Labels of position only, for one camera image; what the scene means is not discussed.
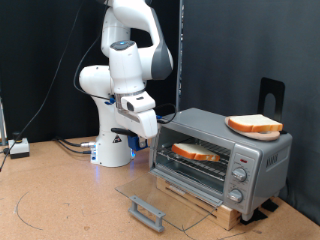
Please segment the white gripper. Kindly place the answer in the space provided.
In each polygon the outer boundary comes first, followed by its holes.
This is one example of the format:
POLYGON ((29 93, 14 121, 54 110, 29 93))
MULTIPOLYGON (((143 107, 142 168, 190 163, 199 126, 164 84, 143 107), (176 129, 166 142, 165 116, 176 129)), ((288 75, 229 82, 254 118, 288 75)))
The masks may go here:
POLYGON ((140 147, 157 135, 155 100, 146 92, 136 95, 116 94, 115 119, 119 125, 140 137, 140 147))

